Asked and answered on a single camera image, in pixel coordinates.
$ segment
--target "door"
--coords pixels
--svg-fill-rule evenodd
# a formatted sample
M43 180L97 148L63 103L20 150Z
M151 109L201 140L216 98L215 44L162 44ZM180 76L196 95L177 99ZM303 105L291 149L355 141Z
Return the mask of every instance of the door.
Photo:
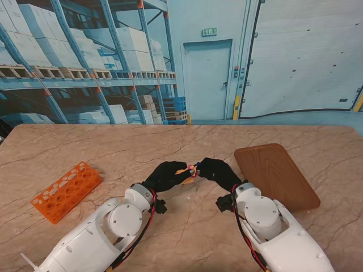
M184 44L189 112L194 120L225 116L232 40Z

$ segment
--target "table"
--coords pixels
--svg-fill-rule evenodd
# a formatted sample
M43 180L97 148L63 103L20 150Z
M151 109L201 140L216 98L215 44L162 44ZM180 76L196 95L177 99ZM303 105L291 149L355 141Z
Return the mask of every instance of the table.
M0 271L32 271L55 244L110 197L147 178L166 160L204 157L229 163L237 148L279 143L320 197L319 209L295 214L336 271L363 266L363 140L342 126L19 125L0 146ZM104 181L58 224L29 203L81 160ZM118 271L259 271L230 212L215 205L227 192L201 180L159 194L143 241Z

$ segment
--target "black glove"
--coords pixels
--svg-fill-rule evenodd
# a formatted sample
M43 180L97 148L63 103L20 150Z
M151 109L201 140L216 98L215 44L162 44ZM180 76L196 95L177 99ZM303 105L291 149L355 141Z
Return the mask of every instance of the black glove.
M232 188L235 184L242 184L239 177L223 160L205 158L197 166L197 170L200 171L200 177L214 180L220 187L230 192L232 192Z
M187 167L186 163L180 161L164 161L156 167L142 185L154 189L156 193L168 191L192 176L188 170L178 175L175 174L176 171L186 169Z

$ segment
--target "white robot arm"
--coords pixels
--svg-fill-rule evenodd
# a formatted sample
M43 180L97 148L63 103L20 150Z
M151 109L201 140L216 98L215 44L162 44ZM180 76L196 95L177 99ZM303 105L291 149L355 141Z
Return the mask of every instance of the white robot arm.
M142 212L149 210L155 199L154 192L134 184L125 191L123 203L117 198L105 202L69 232L39 267L22 256L35 272L104 272L125 256L126 248L140 233Z
M249 182L235 189L235 197L243 232L267 263L265 271L334 272L324 251L279 201L261 196Z

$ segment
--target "exit sign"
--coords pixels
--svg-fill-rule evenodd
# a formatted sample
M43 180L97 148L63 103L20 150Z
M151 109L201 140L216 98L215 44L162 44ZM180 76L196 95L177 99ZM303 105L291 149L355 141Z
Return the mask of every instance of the exit sign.
M204 28L202 30L202 36L214 36L217 34L217 28L216 27L212 27L212 28Z

